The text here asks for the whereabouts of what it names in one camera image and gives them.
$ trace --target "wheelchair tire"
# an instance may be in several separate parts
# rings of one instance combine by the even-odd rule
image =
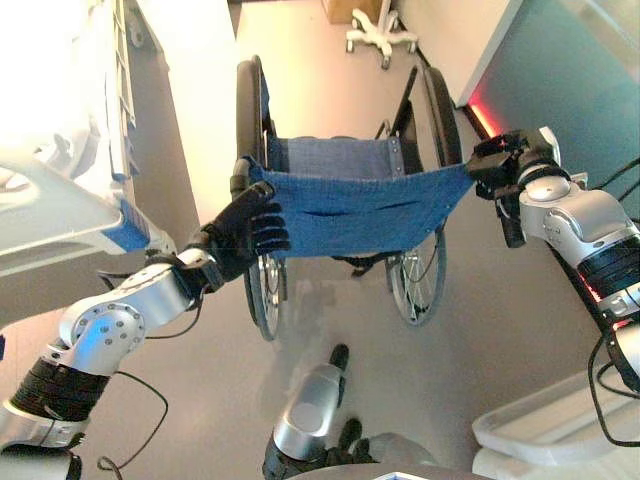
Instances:
[[[285,266],[270,255],[258,257],[244,276],[247,302],[253,322],[262,338],[271,342],[276,337],[280,302],[286,299]]]
[[[462,163],[462,148],[453,104],[447,84],[440,70],[424,69],[424,80],[429,101],[429,123],[436,146],[440,167]]]
[[[411,326],[431,320],[444,293],[447,248],[440,226],[413,250],[387,259],[393,297],[402,318]]]

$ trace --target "white wall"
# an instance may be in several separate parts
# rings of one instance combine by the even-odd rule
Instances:
[[[224,0],[139,0],[169,80],[200,223],[231,200],[236,160],[236,47]]]
[[[444,75],[457,106],[467,103],[522,0],[398,0],[405,26]]]

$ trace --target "gloved hand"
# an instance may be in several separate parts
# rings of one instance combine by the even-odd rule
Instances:
[[[277,215],[282,207],[269,202],[274,193],[267,182],[254,183],[215,220],[201,227],[190,242],[213,255],[225,282],[246,272],[259,255],[289,250],[289,234]]]

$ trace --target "wheelchair push rim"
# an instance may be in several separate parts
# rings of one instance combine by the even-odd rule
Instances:
[[[435,315],[444,291],[444,228],[438,227],[416,248],[388,259],[386,266],[402,318],[414,327],[427,323]]]
[[[248,273],[247,299],[253,321],[267,341],[275,339],[283,297],[283,262],[271,255],[262,255]]]

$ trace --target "floor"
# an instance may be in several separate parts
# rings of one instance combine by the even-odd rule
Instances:
[[[372,48],[345,53],[347,29],[328,24],[319,0],[242,6],[237,56],[260,55],[280,136],[370,138],[395,113],[416,57],[398,50],[382,71]],[[422,100],[414,100],[420,111]],[[462,114],[456,120],[468,158],[478,138]],[[421,153],[428,164],[433,156],[426,143]],[[179,215],[174,206],[167,222]],[[185,209],[193,214],[190,202]],[[122,369],[163,392],[170,411],[125,478],[262,478],[264,448],[287,395],[340,342],[349,345],[351,362],[336,426],[357,415],[365,435],[401,433],[443,466],[469,471],[477,450],[471,422],[586,368],[597,330],[546,246],[532,241],[508,250],[493,205],[473,192],[451,215],[447,239],[445,298],[422,328],[400,319],[380,266],[354,280],[343,264],[309,258],[289,262],[290,300],[276,341],[261,339],[238,280],[206,299],[189,335],[146,342]],[[58,315],[7,329],[0,395],[11,394],[54,335]],[[125,459],[161,411],[150,393],[114,378],[77,449],[84,478],[110,478],[94,467],[95,459]]]

